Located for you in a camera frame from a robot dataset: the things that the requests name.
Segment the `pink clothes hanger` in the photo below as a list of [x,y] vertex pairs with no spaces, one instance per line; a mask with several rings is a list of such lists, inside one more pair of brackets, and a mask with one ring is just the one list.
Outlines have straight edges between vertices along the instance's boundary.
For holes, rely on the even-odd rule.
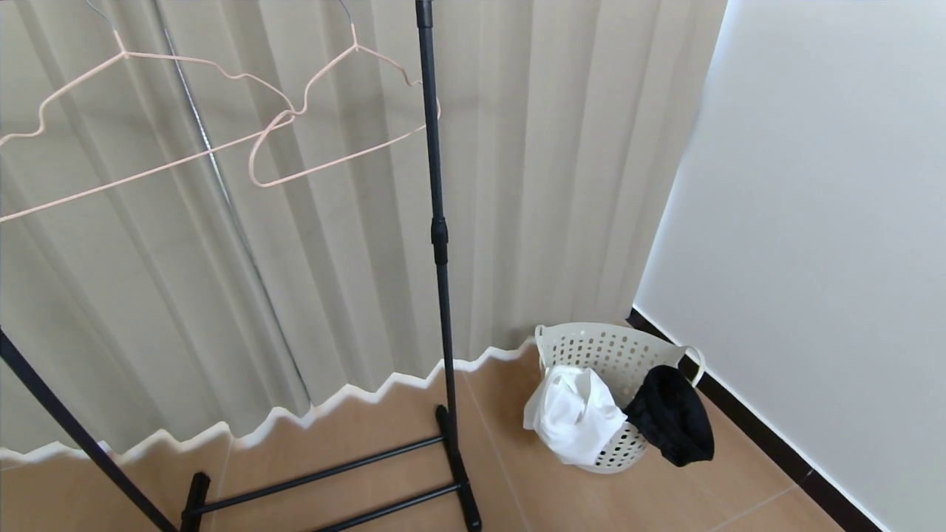
[[[282,119],[285,118],[286,116],[289,116],[289,121],[292,121],[296,116],[303,115],[306,111],[308,111],[308,89],[311,88],[312,85],[315,84],[315,82],[318,81],[322,76],[324,76],[324,74],[325,74],[326,72],[328,72],[329,70],[331,70],[333,67],[335,67],[335,65],[339,64],[343,59],[345,59],[345,58],[348,57],[349,55],[354,54],[354,53],[356,53],[356,52],[364,52],[364,53],[366,53],[366,54],[368,54],[368,55],[370,55],[370,56],[373,56],[373,57],[377,58],[378,60],[380,60],[380,61],[382,61],[382,62],[386,62],[387,64],[389,64],[389,65],[393,66],[394,68],[396,68],[397,70],[399,70],[399,71],[401,72],[401,75],[402,75],[403,78],[404,78],[404,82],[407,83],[407,85],[408,85],[409,87],[421,85],[421,80],[414,80],[414,81],[411,81],[411,78],[410,78],[410,76],[408,75],[407,69],[404,68],[403,66],[401,66],[400,63],[396,62],[395,60],[393,60],[393,59],[391,59],[391,58],[389,58],[389,57],[387,57],[387,56],[384,56],[384,55],[382,55],[382,54],[379,54],[379,53],[375,52],[375,50],[372,50],[371,48],[366,48],[366,47],[362,46],[361,44],[359,44],[359,42],[358,42],[358,33],[355,31],[355,23],[351,22],[351,15],[350,15],[350,14],[349,14],[349,16],[348,16],[348,20],[349,20],[349,24],[350,24],[351,30],[352,30],[352,45],[351,45],[351,46],[348,46],[348,48],[346,48],[337,58],[333,59],[333,60],[332,60],[331,62],[329,62],[326,66],[324,66],[324,67],[322,68],[322,70],[320,70],[319,72],[317,72],[317,73],[315,74],[315,76],[313,76],[312,79],[309,80],[308,83],[306,83],[306,90],[305,90],[304,93],[303,93],[305,96],[303,97],[302,109],[296,111],[294,108],[291,108],[291,106],[290,106],[289,109],[283,111],[283,112],[280,113],[279,115],[276,115],[276,116],[272,119],[272,121],[270,122],[270,124],[269,124],[268,126],[266,126],[266,129],[263,130],[262,134],[259,135],[259,136],[256,138],[256,141],[253,143],[253,148],[250,150],[250,161],[249,161],[249,165],[248,165],[248,171],[249,171],[249,173],[250,173],[250,181],[252,181],[254,185],[260,186],[260,187],[262,187],[262,188],[269,188],[270,186],[283,185],[284,183],[287,183],[287,182],[289,182],[289,181],[292,181],[293,179],[298,179],[298,178],[300,178],[300,177],[305,177],[305,176],[311,175],[311,174],[313,174],[313,173],[315,173],[315,172],[317,172],[317,171],[319,171],[319,170],[323,170],[323,169],[326,169],[326,168],[334,167],[335,165],[339,165],[339,164],[344,163],[344,162],[346,162],[346,161],[350,161],[350,160],[352,160],[352,159],[361,157],[362,155],[365,155],[365,154],[367,154],[367,153],[371,153],[372,151],[378,151],[378,150],[380,150],[380,149],[382,149],[382,148],[387,148],[388,146],[391,146],[391,145],[394,144],[395,142],[404,140],[405,138],[407,138],[407,137],[413,135],[414,133],[418,133],[418,132],[424,131],[424,129],[427,128],[427,126],[426,126],[425,124],[421,124],[419,127],[415,128],[414,130],[411,130],[411,131],[409,131],[409,132],[407,132],[407,133],[404,133],[404,134],[402,134],[402,135],[400,135],[400,136],[398,136],[398,137],[392,138],[391,140],[382,142],[381,144],[378,144],[378,145],[373,146],[373,147],[371,147],[371,148],[368,148],[368,149],[365,149],[365,150],[362,150],[362,151],[356,151],[355,153],[352,153],[352,154],[350,154],[350,155],[346,155],[346,156],[342,157],[341,159],[336,159],[336,160],[334,160],[334,161],[331,161],[331,162],[328,162],[328,163],[324,163],[324,164],[319,165],[318,167],[315,167],[315,168],[305,169],[305,170],[302,170],[302,171],[300,171],[300,172],[296,172],[296,173],[293,173],[293,174],[291,174],[291,175],[288,175],[288,176],[286,176],[286,177],[279,178],[279,179],[277,179],[277,180],[275,180],[275,181],[270,181],[270,182],[268,182],[268,183],[260,183],[260,182],[256,179],[256,172],[255,172],[255,168],[254,168],[254,167],[256,166],[256,152],[259,151],[259,147],[262,146],[262,144],[263,144],[264,142],[266,142],[266,137],[268,137],[268,136],[270,135],[270,132],[279,129],[280,127],[282,127],[283,125],[286,124],[286,122],[280,123],[280,120],[282,120]],[[437,119],[438,119],[438,120],[440,119],[440,114],[441,114],[440,99],[438,98],[438,99],[437,99]]]
[[[173,161],[173,162],[167,163],[167,164],[162,165],[162,166],[160,166],[160,167],[156,167],[156,168],[152,168],[152,169],[149,169],[149,170],[145,170],[145,171],[143,171],[143,172],[136,173],[136,174],[134,174],[134,175],[132,175],[132,176],[129,176],[129,177],[126,177],[126,178],[123,178],[123,179],[119,179],[119,180],[117,180],[117,181],[113,181],[113,182],[111,182],[111,183],[108,183],[108,184],[105,184],[105,185],[102,185],[102,186],[96,186],[96,187],[94,187],[94,188],[90,188],[90,189],[88,189],[88,190],[84,190],[84,191],[79,192],[79,193],[77,193],[77,194],[73,194],[73,195],[71,195],[71,196],[66,196],[66,197],[64,197],[64,198],[60,198],[60,199],[54,200],[54,201],[52,201],[52,202],[48,202],[48,203],[45,203],[45,204],[40,204],[40,205],[37,205],[37,206],[34,206],[34,207],[30,207],[30,208],[27,208],[27,209],[24,209],[24,210],[21,210],[21,211],[18,211],[18,212],[10,213],[10,214],[8,214],[8,215],[6,215],[6,216],[0,217],[0,223],[2,223],[2,222],[9,222],[9,221],[12,221],[12,220],[16,220],[16,219],[22,218],[22,217],[24,217],[24,216],[26,216],[26,215],[28,215],[28,214],[33,214],[33,213],[36,213],[36,212],[40,212],[40,211],[42,211],[42,210],[45,210],[45,209],[47,209],[47,208],[51,208],[51,207],[54,207],[54,206],[57,206],[57,205],[67,204],[67,203],[72,202],[72,201],[74,201],[74,200],[78,200],[78,199],[84,198],[84,197],[86,197],[86,196],[91,196],[91,195],[93,195],[93,194],[97,194],[98,192],[102,192],[102,191],[108,190],[108,189],[110,189],[110,188],[114,188],[114,187],[116,187],[116,186],[125,185],[126,183],[130,183],[130,182],[132,182],[132,181],[141,179],[141,178],[143,178],[143,177],[147,177],[147,176],[149,176],[149,175],[151,175],[151,174],[158,173],[158,172],[163,171],[163,170],[166,170],[166,169],[170,169],[170,168],[177,167],[177,166],[182,165],[182,164],[184,164],[184,163],[187,163],[187,162],[189,162],[189,161],[193,161],[193,160],[195,160],[195,159],[199,159],[199,158],[201,158],[201,157],[204,157],[204,155],[208,155],[208,154],[214,153],[214,152],[216,152],[216,151],[220,151],[220,150],[224,150],[224,149],[226,149],[226,148],[233,147],[233,146],[235,146],[235,145],[237,145],[237,144],[240,144],[240,143],[242,143],[242,142],[246,142],[246,141],[251,140],[251,139],[254,139],[254,138],[256,139],[256,142],[254,143],[253,150],[251,151],[251,154],[250,154],[250,162],[249,162],[250,179],[253,181],[254,184],[256,184],[256,185],[258,185],[258,186],[269,187],[269,186],[280,185],[280,184],[285,183],[285,182],[287,182],[287,181],[290,181],[290,180],[292,180],[292,179],[296,179],[296,178],[302,177],[302,176],[304,176],[304,175],[309,175],[309,174],[315,173],[315,172],[317,172],[317,171],[319,171],[319,170],[321,170],[321,169],[329,168],[329,167],[338,165],[338,164],[340,164],[340,163],[343,163],[343,162],[346,162],[346,161],[350,161],[350,160],[355,159],[355,158],[357,158],[357,157],[360,157],[360,156],[362,156],[362,155],[364,155],[364,154],[366,154],[366,153],[370,153],[370,152],[372,152],[372,151],[377,151],[377,150],[380,150],[380,149],[382,149],[382,148],[391,146],[393,143],[395,143],[395,142],[397,142],[397,141],[399,141],[399,140],[403,140],[403,139],[407,138],[408,136],[410,136],[410,135],[412,135],[412,134],[414,134],[414,133],[417,133],[417,132],[423,130],[423,129],[426,127],[426,126],[421,126],[421,127],[417,128],[417,129],[415,129],[415,130],[413,130],[413,131],[411,131],[411,132],[409,132],[409,133],[402,134],[402,135],[400,135],[400,136],[398,136],[398,137],[396,137],[396,138],[394,138],[394,139],[391,139],[391,140],[389,140],[389,141],[387,141],[387,142],[384,142],[384,143],[382,143],[382,144],[379,144],[379,145],[374,146],[374,147],[372,147],[372,148],[369,148],[369,149],[367,149],[367,150],[363,150],[363,151],[359,151],[359,152],[357,152],[357,153],[353,153],[353,154],[351,154],[351,155],[347,155],[347,156],[345,156],[345,157],[343,157],[343,158],[341,158],[341,159],[338,159],[338,160],[335,160],[335,161],[331,161],[331,162],[329,162],[329,163],[325,163],[325,164],[320,165],[320,166],[318,166],[318,167],[316,167],[316,168],[304,170],[304,171],[302,171],[302,172],[299,172],[299,173],[290,175],[290,176],[288,176],[288,177],[284,177],[284,178],[282,178],[282,179],[278,179],[278,180],[273,181],[273,182],[270,182],[270,183],[266,183],[266,184],[259,183],[259,182],[256,181],[255,176],[254,176],[254,163],[255,163],[255,158],[256,158],[256,152],[258,151],[259,146],[262,144],[263,140],[265,140],[266,137],[267,137],[271,132],[273,132],[273,131],[275,131],[275,130],[278,130],[278,129],[280,129],[280,128],[283,128],[283,127],[288,126],[290,123],[292,123],[293,120],[295,120],[295,117],[296,117],[296,116],[305,113],[306,110],[307,110],[307,108],[308,108],[308,89],[309,89],[309,87],[311,87],[312,84],[313,84],[316,80],[318,80],[319,78],[321,78],[321,77],[325,74],[325,72],[327,72],[328,70],[330,70],[333,66],[335,66],[336,64],[338,64],[342,59],[344,59],[344,58],[345,58],[346,56],[348,56],[349,54],[354,53],[354,52],[357,52],[357,51],[363,51],[363,52],[366,52],[366,53],[369,54],[369,55],[372,55],[372,56],[378,58],[379,60],[382,60],[382,61],[384,61],[384,62],[387,62],[387,63],[393,65],[394,67],[396,67],[398,70],[401,71],[401,73],[404,75],[404,81],[405,81],[409,86],[414,86],[414,85],[416,85],[416,84],[419,84],[420,81],[413,81],[413,82],[411,82],[410,79],[409,79],[409,77],[408,77],[407,70],[406,70],[403,66],[401,66],[400,64],[398,64],[398,63],[395,62],[394,60],[392,60],[392,59],[390,59],[390,58],[388,58],[388,57],[385,57],[385,56],[383,56],[383,55],[381,55],[381,54],[375,52],[374,50],[371,50],[371,49],[369,49],[369,48],[365,48],[365,47],[361,46],[360,44],[358,44],[358,38],[357,38],[356,33],[355,33],[355,25],[354,25],[354,23],[351,23],[351,15],[349,14],[348,20],[349,20],[349,23],[351,24],[352,37],[353,37],[354,43],[353,43],[351,46],[349,46],[345,51],[343,51],[339,57],[337,57],[337,58],[335,58],[334,60],[332,60],[329,64],[327,64],[324,68],[322,68],[322,70],[320,70],[318,73],[316,73],[315,77],[313,77],[313,78],[308,82],[308,84],[306,85],[306,91],[305,91],[305,94],[306,94],[306,95],[305,95],[304,102],[303,102],[303,108],[302,108],[302,110],[300,110],[300,111],[296,111],[295,107],[292,105],[292,101],[291,101],[291,100],[289,99],[289,97],[287,97],[282,91],[276,89],[275,87],[273,87],[273,86],[270,85],[269,83],[265,82],[264,80],[262,80],[262,79],[260,79],[260,78],[258,78],[258,77],[256,77],[256,76],[253,76],[252,74],[243,73],[243,74],[237,74],[237,75],[234,76],[234,75],[229,74],[226,70],[223,69],[222,66],[220,66],[220,65],[217,64],[216,62],[212,62],[212,61],[208,61],[208,60],[204,60],[204,59],[199,59],[199,58],[192,58],[192,57],[187,57],[187,56],[176,56],[176,55],[165,55],[165,54],[149,54],[149,53],[143,53],[143,52],[130,52],[130,51],[128,51],[128,50],[125,48],[124,43],[122,43],[121,37],[118,35],[118,31],[115,30],[114,25],[112,24],[112,21],[109,20],[109,18],[108,18],[104,13],[102,13],[102,11],[98,10],[98,8],[96,8],[95,6],[93,6],[92,3],[91,3],[89,0],[86,0],[86,4],[88,4],[88,6],[89,6],[90,8],[94,9],[99,15],[101,15],[103,18],[105,18],[105,20],[108,21],[109,26],[112,27],[112,33],[113,33],[113,35],[114,35],[114,37],[115,37],[115,42],[118,44],[118,50],[119,50],[118,53],[115,54],[113,57],[111,57],[109,60],[107,60],[107,61],[103,62],[102,64],[100,64],[99,66],[96,66],[95,68],[93,68],[92,70],[89,70],[88,72],[86,72],[85,74],[79,76],[78,78],[75,78],[74,80],[70,81],[69,83],[66,83],[62,88],[60,88],[59,90],[57,90],[57,91],[54,92],[53,94],[49,95],[49,97],[47,97],[45,100],[43,100],[43,102],[40,104],[40,108],[39,108],[39,111],[38,111],[38,118],[39,118],[39,122],[40,122],[39,128],[37,128],[37,130],[34,131],[34,132],[32,132],[32,133],[10,133],[10,134],[4,135],[3,137],[0,137],[0,147],[3,147],[5,144],[7,144],[7,142],[9,142],[10,140],[12,140],[12,139],[14,139],[14,138],[33,138],[33,137],[39,136],[40,134],[43,134],[43,132],[45,132],[45,129],[46,129],[46,123],[45,123],[45,109],[46,109],[46,107],[47,107],[51,102],[53,102],[53,101],[55,101],[56,99],[60,98],[62,95],[66,94],[67,92],[69,92],[69,91],[71,91],[72,89],[76,88],[77,86],[79,86],[80,84],[82,84],[84,81],[89,80],[90,78],[94,77],[96,74],[102,72],[103,70],[105,70],[106,68],[112,66],[113,64],[116,64],[116,63],[118,63],[118,62],[124,61],[124,60],[126,60],[126,59],[130,59],[130,58],[154,59],[154,60],[166,60],[166,61],[193,62],[193,63],[197,63],[197,64],[208,64],[208,65],[211,65],[211,66],[216,67],[216,68],[220,71],[220,73],[221,73],[224,77],[226,77],[228,80],[242,80],[242,79],[248,79],[248,80],[254,80],[254,81],[256,81],[256,82],[262,84],[264,87],[270,89],[271,91],[273,91],[274,93],[276,93],[277,95],[279,95],[279,97],[281,97],[281,98],[286,102],[286,105],[287,105],[289,108],[288,108],[287,110],[281,112],[279,115],[277,115],[276,118],[274,118],[274,119],[270,122],[270,124],[269,124],[264,130],[262,130],[262,131],[260,131],[260,132],[253,133],[253,134],[249,134],[249,135],[247,135],[247,136],[238,138],[238,139],[236,139],[236,140],[232,140],[232,141],[227,142],[227,143],[225,143],[225,144],[221,144],[221,145],[219,145],[219,146],[217,146],[217,147],[215,147],[215,148],[213,148],[213,149],[211,149],[211,150],[201,151],[201,152],[195,153],[195,154],[193,154],[193,155],[188,155],[188,156],[186,156],[186,157],[184,157],[184,158],[182,158],[182,159],[178,159],[177,161]],[[345,9],[345,12],[348,13],[348,7],[346,7],[346,6],[344,5],[344,3],[342,3],[342,7]],[[440,118],[440,102],[439,102],[439,101],[437,102],[437,117],[438,117],[438,119]]]

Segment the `curtain fold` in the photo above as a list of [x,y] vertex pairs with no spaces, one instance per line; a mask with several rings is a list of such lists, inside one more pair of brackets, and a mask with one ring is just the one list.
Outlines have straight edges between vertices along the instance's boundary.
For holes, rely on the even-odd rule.
[[[299,108],[351,44],[339,3],[96,3],[130,50],[250,72]],[[413,5],[348,0],[359,41],[419,78]],[[537,323],[630,309],[692,127],[725,0],[434,3],[455,356]],[[0,3],[0,132],[116,52],[82,2]],[[285,107],[185,64],[218,146]],[[257,155],[263,182],[423,122],[420,89],[366,54],[309,91]],[[172,62],[122,62],[48,109],[48,132],[0,149],[4,213],[203,150]],[[344,384],[377,389],[441,358],[422,133],[283,186],[248,178],[252,143],[0,227],[0,323],[117,451],[155,430],[252,431]],[[240,227],[235,227],[234,220]],[[245,242],[240,238],[245,233]],[[4,367],[0,445],[62,440]]]

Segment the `laundry basket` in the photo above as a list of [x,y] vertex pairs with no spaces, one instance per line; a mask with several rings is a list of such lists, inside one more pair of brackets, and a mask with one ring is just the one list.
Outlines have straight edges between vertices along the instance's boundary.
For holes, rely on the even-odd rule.
[[[627,327],[598,323],[566,323],[535,328],[539,369],[572,365],[590,367],[611,390],[615,404],[624,408],[650,368],[658,364],[677,365],[688,352],[699,361],[692,385],[703,377],[706,360],[695,347],[678,347],[659,338]],[[595,473],[617,473],[634,465],[647,450],[647,440],[638,429],[624,422],[604,446],[593,466],[578,466]]]

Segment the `black clothes rack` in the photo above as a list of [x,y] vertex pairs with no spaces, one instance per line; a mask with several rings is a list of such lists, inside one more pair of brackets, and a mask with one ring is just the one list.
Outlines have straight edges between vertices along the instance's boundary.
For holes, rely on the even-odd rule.
[[125,475],[114,461],[99,448],[95,439],[76,420],[62,404],[56,394],[36,373],[20,351],[13,345],[7,334],[0,329],[0,358],[9,365],[13,373],[40,402],[45,410],[59,423],[73,440],[88,454],[89,458],[125,493],[125,495],[151,520],[161,532],[199,532],[201,517],[204,514],[239,505],[272,495],[280,491],[295,488],[332,475],[343,473],[377,461],[411,452],[428,445],[443,443],[447,452],[447,462],[453,475],[453,482],[420,495],[410,497],[365,512],[345,521],[323,526],[314,532],[337,532],[362,523],[394,513],[398,510],[424,503],[430,499],[456,492],[460,498],[466,529],[469,532],[482,530],[480,512],[473,498],[469,478],[466,476],[464,461],[460,455],[457,439],[457,398],[453,375],[453,348],[450,333],[450,299],[447,285],[447,220],[444,218],[444,202],[440,176],[440,139],[437,128],[437,89],[433,70],[433,16],[431,0],[415,0],[417,10],[417,29],[420,33],[420,59],[422,80],[424,82],[424,115],[427,121],[427,149],[430,168],[430,198],[433,202],[433,221],[430,225],[430,238],[433,243],[433,257],[437,265],[437,293],[440,303],[440,327],[444,345],[444,369],[447,377],[447,406],[439,405],[434,412],[438,435],[418,440],[409,445],[365,456],[358,460],[338,465],[328,470],[316,471],[266,488],[256,489],[214,503],[206,503],[210,477],[203,472],[194,474],[187,494],[184,511],[181,512],[181,527],[174,526],[171,520],[152,503],[144,493]]

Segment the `floor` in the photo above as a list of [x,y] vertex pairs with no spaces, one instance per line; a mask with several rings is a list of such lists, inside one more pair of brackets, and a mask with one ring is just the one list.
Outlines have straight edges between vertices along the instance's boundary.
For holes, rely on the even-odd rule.
[[[461,447],[486,532],[840,530],[708,401],[712,462],[678,469],[652,449],[616,475],[563,466],[522,429],[523,405],[538,382],[534,349],[458,373]],[[433,409],[443,395],[440,375],[426,390],[397,385],[379,404],[349,399],[305,430],[282,419],[251,448],[221,435],[184,453],[153,448],[123,469],[176,520],[196,470],[210,475],[214,499],[329,467],[436,434]],[[4,532],[154,530],[85,459],[7,464],[0,481]],[[442,447],[431,446],[223,509],[201,530],[303,532],[449,481]],[[353,530],[463,532],[464,526],[456,497],[447,495]]]

